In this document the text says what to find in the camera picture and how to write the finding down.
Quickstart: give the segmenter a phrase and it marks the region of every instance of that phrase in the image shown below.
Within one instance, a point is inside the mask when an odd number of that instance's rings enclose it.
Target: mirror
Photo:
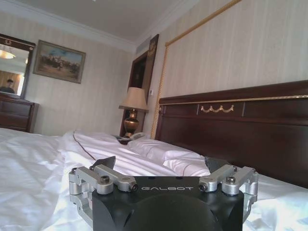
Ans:
[[[24,98],[34,43],[0,34],[0,94]]]
[[[0,91],[21,95],[29,52],[0,44]]]

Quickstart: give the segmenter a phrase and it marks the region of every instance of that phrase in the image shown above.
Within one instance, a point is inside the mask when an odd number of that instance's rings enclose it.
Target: bolt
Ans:
[[[226,182],[229,184],[234,184],[235,183],[235,177],[227,177]]]
[[[131,187],[130,187],[130,190],[132,190],[133,192],[134,191],[137,191],[138,189],[138,184],[133,184]]]
[[[76,169],[77,169],[76,167],[75,167],[75,168],[72,168],[72,173],[73,173],[73,174],[76,173]]]
[[[206,192],[207,191],[207,185],[206,184],[199,184],[199,190],[202,192]]]
[[[109,183],[109,176],[102,176],[101,177],[101,183],[102,184],[108,184]]]

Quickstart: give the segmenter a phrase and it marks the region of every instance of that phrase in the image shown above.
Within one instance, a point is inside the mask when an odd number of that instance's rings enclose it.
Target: wooden headboard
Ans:
[[[156,139],[308,188],[308,80],[162,98]]]

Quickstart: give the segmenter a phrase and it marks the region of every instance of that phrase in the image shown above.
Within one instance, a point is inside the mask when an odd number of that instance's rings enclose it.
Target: metal bracket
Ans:
[[[95,189],[98,194],[107,195],[113,192],[114,184],[123,192],[135,191],[138,185],[134,177],[122,175],[102,164],[90,169],[72,169],[69,173],[69,193],[79,215],[93,227],[92,192]]]
[[[235,166],[224,165],[211,175],[200,177],[199,189],[206,193],[214,192],[219,183],[221,190],[227,195],[234,196],[239,191],[244,193],[244,222],[250,214],[252,204],[257,201],[258,173],[250,167],[238,170]]]
[[[138,185],[134,177],[125,176],[104,165],[97,165],[94,168],[94,172],[98,175],[108,175],[118,189],[123,192],[131,192],[138,189]]]

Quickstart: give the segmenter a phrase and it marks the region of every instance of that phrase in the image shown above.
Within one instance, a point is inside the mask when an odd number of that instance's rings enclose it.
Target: painting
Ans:
[[[34,74],[81,83],[85,53],[42,40],[38,42]]]

